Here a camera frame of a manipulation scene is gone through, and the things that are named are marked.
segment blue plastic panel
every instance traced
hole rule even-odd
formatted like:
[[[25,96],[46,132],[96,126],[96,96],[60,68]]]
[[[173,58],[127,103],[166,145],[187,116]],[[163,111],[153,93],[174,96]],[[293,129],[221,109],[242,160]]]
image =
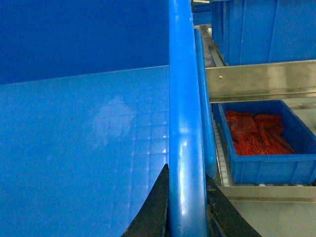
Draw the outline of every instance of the blue plastic panel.
[[[205,237],[206,186],[197,55],[189,0],[170,0],[170,234]]]
[[[169,65],[168,0],[3,0],[0,84]]]
[[[195,26],[212,23],[212,12],[202,12],[193,14],[193,23]]]
[[[224,1],[224,44],[229,65],[316,59],[316,0]],[[217,9],[219,2],[212,2]],[[212,25],[222,20],[213,13]]]
[[[217,170],[217,157],[206,82],[202,34],[198,30],[195,30],[195,40],[197,48],[197,74],[201,103],[205,171],[210,177],[214,178]]]
[[[222,103],[212,106],[228,146],[232,178],[237,184],[311,184],[316,177],[316,137],[282,101]],[[225,118],[226,110],[280,114],[282,136],[294,155],[237,156]]]
[[[196,4],[193,7],[193,23],[197,25],[206,25],[212,23],[212,4]]]
[[[169,160],[169,68],[0,86],[2,236],[118,237]]]

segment metal bar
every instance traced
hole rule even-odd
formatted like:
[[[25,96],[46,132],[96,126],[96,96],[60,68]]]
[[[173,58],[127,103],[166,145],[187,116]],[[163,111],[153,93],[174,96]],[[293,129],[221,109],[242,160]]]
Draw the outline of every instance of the metal bar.
[[[207,25],[201,25],[199,26],[201,32],[202,32],[202,35],[203,35],[203,38],[207,44],[207,47],[214,59],[214,62],[215,62],[215,65],[217,67],[223,67],[225,64],[221,58],[221,56],[219,55],[218,51],[217,51],[217,47],[214,43],[214,41],[212,40],[211,36],[209,35],[208,31],[207,31]]]
[[[316,201],[313,186],[228,186],[219,187],[229,200]]]
[[[316,96],[316,60],[206,68],[210,101]]]

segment red chili pepper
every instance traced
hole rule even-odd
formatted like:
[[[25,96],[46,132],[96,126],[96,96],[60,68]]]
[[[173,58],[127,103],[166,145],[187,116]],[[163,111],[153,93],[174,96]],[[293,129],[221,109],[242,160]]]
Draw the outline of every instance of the red chili pepper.
[[[260,114],[255,117],[255,120],[272,120],[272,121],[279,121],[281,120],[281,115],[267,115],[267,114]]]
[[[261,140],[263,141],[263,144],[266,147],[270,146],[270,142],[268,141],[268,137],[267,137],[266,132],[265,132],[265,127],[262,123],[259,124],[259,126],[258,126],[258,132],[259,132]]]

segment blue plastic wall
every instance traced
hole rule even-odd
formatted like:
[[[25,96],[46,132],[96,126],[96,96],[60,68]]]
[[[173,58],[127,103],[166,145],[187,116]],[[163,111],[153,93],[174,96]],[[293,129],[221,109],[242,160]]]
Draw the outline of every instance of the blue plastic wall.
[[[228,0],[212,4],[214,41],[225,63],[233,66],[316,59],[316,0]],[[220,4],[223,8],[217,14],[215,9]],[[217,24],[222,22],[221,32]]]
[[[0,2],[0,83],[169,64],[168,0]]]
[[[0,236],[119,237],[169,161],[169,67],[0,86]]]

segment blue crate handle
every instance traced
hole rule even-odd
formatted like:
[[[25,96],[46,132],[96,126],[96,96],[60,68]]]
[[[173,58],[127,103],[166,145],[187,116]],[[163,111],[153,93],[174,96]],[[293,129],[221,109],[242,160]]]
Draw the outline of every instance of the blue crate handle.
[[[190,1],[169,0],[170,234],[207,236],[197,55]]]
[[[206,82],[203,40],[202,34],[199,30],[195,30],[195,40],[197,49],[197,73],[202,115],[205,171],[210,177],[214,178],[217,170],[215,150],[216,148]]]

